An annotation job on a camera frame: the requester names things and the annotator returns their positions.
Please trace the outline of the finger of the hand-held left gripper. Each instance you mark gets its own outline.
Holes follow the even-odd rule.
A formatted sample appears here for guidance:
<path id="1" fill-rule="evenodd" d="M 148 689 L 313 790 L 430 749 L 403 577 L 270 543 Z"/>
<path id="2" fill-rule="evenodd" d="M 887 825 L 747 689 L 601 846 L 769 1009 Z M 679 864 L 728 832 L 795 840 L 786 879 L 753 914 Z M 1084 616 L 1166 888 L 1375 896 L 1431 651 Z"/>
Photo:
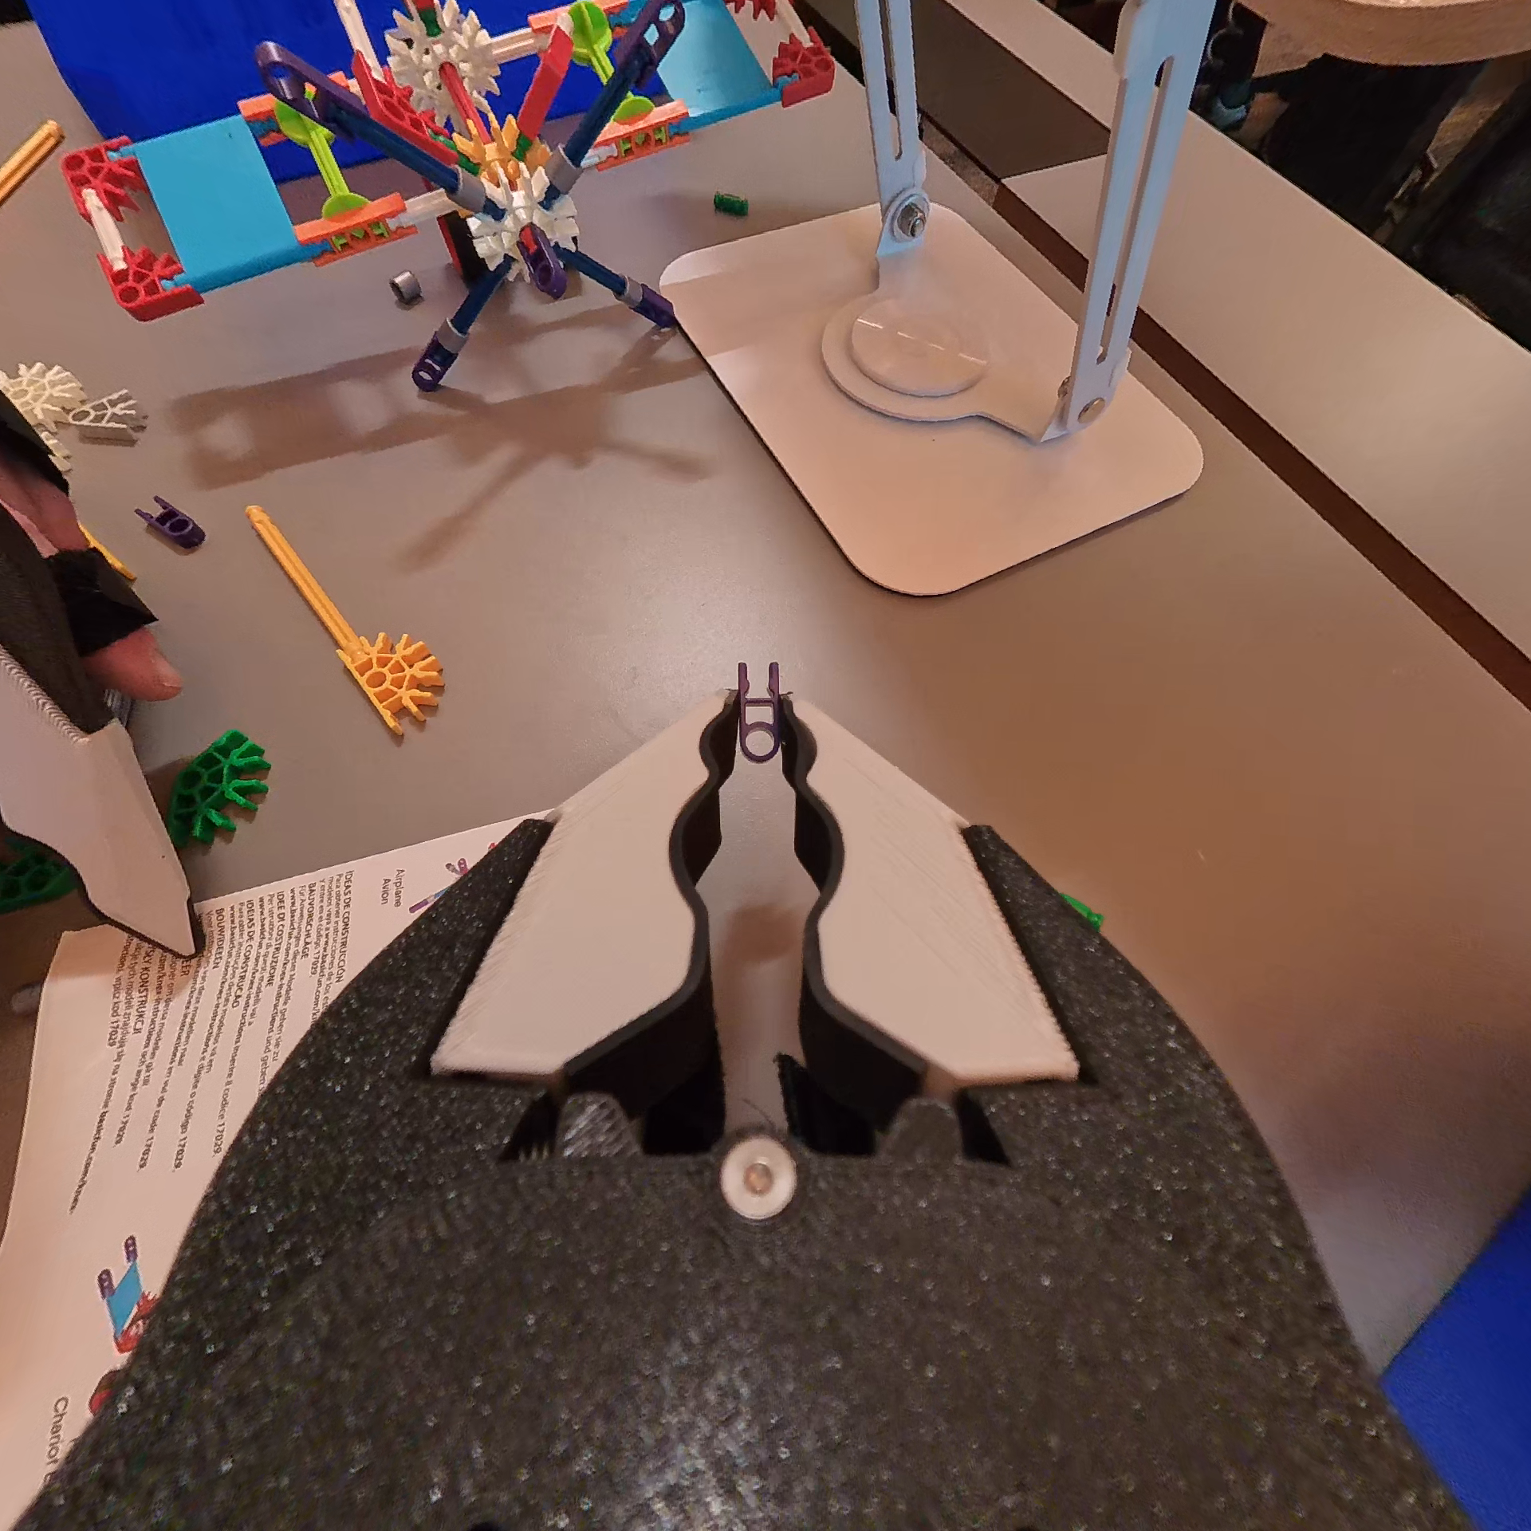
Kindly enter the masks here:
<path id="1" fill-rule="evenodd" d="M 133 743 L 91 689 L 80 717 L 3 651 L 3 821 L 71 862 L 102 920 L 193 959 L 201 920 Z"/>

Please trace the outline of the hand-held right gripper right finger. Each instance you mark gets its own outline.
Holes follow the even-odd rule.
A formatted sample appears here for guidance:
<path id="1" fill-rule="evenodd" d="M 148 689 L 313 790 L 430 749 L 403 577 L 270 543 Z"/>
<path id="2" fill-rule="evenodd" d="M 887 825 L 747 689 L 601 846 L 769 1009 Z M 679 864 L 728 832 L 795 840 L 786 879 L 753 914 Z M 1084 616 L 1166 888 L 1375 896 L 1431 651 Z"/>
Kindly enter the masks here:
<path id="1" fill-rule="evenodd" d="M 792 1139 L 869 1156 L 919 1099 L 965 1140 L 977 1091 L 1073 1086 L 1070 1047 L 978 864 L 973 825 L 814 704 L 782 707 L 803 932 L 799 1056 L 778 1082 Z"/>

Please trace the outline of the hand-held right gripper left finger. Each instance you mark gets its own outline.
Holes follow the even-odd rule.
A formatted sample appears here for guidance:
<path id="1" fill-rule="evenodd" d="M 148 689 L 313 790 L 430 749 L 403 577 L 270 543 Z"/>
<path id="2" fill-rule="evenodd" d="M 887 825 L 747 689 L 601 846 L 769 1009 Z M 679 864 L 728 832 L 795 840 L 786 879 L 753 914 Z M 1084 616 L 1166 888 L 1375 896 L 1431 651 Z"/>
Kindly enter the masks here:
<path id="1" fill-rule="evenodd" d="M 436 1075 L 609 1093 L 648 1155 L 721 1139 L 723 1093 L 698 881 L 721 846 L 736 693 L 705 696 L 546 816 Z"/>

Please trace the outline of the green fan connector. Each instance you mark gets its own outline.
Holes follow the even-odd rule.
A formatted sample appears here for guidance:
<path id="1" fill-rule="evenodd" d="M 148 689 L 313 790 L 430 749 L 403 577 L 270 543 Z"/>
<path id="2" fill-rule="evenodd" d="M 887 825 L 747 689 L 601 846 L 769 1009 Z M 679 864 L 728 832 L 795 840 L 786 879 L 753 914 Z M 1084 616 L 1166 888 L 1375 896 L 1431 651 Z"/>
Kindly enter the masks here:
<path id="1" fill-rule="evenodd" d="M 78 885 L 76 871 L 57 853 L 11 833 L 3 840 L 3 914 L 48 907 Z"/>
<path id="2" fill-rule="evenodd" d="M 174 777 L 163 825 L 178 849 L 193 841 L 209 846 L 218 833 L 235 833 L 229 810 L 257 814 L 270 793 L 265 750 L 239 729 L 218 734 Z"/>

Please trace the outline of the yellow plastic rod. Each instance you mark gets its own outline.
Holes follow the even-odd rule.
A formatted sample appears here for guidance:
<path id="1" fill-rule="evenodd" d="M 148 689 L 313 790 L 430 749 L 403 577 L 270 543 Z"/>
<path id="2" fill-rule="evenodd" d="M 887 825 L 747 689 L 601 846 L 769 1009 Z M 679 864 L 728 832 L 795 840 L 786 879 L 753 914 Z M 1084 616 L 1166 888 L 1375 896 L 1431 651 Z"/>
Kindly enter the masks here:
<path id="1" fill-rule="evenodd" d="M 6 206 L 66 143 L 66 129 L 57 121 L 41 121 L 0 167 L 0 203 Z"/>
<path id="2" fill-rule="evenodd" d="M 296 595 L 314 613 L 318 624 L 325 629 L 334 646 L 342 653 L 355 653 L 359 648 L 359 635 L 342 617 L 339 608 L 331 601 L 331 597 L 322 592 L 322 587 L 307 570 L 307 565 L 299 561 L 296 551 L 281 534 L 275 522 L 257 505 L 247 505 L 245 519 L 253 526 L 253 531 L 257 534 L 257 540 L 262 543 L 262 547 L 270 552 L 270 558 L 278 564 L 278 569 L 286 574 L 290 583 L 294 583 Z"/>

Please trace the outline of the colourful construction toy plane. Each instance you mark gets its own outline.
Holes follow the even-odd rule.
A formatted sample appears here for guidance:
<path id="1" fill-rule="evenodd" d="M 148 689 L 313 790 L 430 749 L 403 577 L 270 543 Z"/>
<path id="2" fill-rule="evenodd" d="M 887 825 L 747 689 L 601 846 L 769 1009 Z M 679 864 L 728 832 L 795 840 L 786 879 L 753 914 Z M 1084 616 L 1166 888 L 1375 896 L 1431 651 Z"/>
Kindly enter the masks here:
<path id="1" fill-rule="evenodd" d="M 294 266 L 331 266 L 437 223 L 469 281 L 415 366 L 443 387 L 478 314 L 520 280 L 592 280 L 653 328 L 672 306 L 581 250 L 574 185 L 770 104 L 825 98 L 835 61 L 792 3 L 553 3 L 491 34 L 463 3 L 403 3 L 383 47 L 337 3 L 351 65 L 321 79 L 262 42 L 236 112 L 66 156 L 74 206 L 136 320 Z"/>

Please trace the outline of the person's left hand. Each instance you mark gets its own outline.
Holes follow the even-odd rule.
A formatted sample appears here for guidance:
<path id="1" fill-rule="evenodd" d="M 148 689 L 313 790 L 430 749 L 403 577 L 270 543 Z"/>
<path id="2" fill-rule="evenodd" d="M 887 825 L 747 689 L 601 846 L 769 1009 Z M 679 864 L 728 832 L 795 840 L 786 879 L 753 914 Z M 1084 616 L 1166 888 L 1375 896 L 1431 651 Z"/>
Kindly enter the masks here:
<path id="1" fill-rule="evenodd" d="M 145 608 L 91 547 L 71 499 L 25 456 L 9 449 L 3 450 L 3 508 L 49 564 L 85 674 L 133 702 L 178 698 L 182 674 L 156 640 Z"/>

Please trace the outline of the white snowflake connector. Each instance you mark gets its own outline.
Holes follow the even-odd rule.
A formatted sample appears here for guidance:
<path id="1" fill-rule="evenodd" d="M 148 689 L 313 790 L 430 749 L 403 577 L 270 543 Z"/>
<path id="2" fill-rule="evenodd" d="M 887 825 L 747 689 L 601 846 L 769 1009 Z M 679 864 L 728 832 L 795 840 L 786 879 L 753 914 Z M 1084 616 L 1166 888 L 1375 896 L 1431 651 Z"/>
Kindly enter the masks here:
<path id="1" fill-rule="evenodd" d="M 41 432 L 61 427 L 85 404 L 78 379 L 48 362 L 25 362 L 3 372 L 3 396 Z"/>

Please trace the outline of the toy instruction booklet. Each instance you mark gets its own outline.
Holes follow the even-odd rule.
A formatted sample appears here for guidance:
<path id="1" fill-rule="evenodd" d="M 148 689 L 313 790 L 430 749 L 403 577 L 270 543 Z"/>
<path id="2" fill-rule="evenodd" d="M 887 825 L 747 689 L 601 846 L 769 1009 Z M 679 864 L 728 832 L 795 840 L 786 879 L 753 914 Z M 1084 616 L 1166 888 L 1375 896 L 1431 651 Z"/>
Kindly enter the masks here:
<path id="1" fill-rule="evenodd" d="M 196 961 L 111 928 L 62 937 L 3 1235 L 3 1530 L 130 1359 L 218 1162 L 314 1017 L 516 825 L 209 898 Z"/>

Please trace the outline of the wooden and white book stand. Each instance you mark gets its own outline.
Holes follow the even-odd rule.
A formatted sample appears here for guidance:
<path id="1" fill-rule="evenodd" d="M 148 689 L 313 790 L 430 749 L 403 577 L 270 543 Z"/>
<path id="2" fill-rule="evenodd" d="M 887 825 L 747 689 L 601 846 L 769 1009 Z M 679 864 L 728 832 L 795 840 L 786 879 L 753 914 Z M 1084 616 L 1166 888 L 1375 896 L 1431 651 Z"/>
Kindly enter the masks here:
<path id="1" fill-rule="evenodd" d="M 852 565 L 938 597 L 1185 495 L 1204 449 L 1126 372 L 1148 316 L 1428 574 L 1517 633 L 1528 350 L 1188 116 L 1209 3 L 1129 3 L 1084 104 L 1109 151 L 1020 178 L 1094 238 L 1076 320 L 916 194 L 687 252 L 662 293 Z"/>

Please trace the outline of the blue plastic bin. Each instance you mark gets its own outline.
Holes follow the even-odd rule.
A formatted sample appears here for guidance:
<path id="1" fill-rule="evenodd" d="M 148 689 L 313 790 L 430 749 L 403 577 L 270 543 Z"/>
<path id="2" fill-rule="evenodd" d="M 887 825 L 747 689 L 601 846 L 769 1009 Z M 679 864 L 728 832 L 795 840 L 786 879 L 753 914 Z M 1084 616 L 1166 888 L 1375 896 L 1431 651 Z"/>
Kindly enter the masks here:
<path id="1" fill-rule="evenodd" d="M 1528 1530 L 1528 1198 L 1383 1372 L 1480 1530 Z"/>
<path id="2" fill-rule="evenodd" d="M 311 65 L 355 68 L 337 3 L 31 3 L 66 83 L 104 138 L 144 143 L 236 116 L 262 91 L 261 42 L 278 42 Z M 542 53 L 508 65 L 491 56 L 495 31 L 477 3 L 356 3 L 377 65 L 398 83 L 433 74 L 459 79 L 481 126 L 510 129 Z"/>

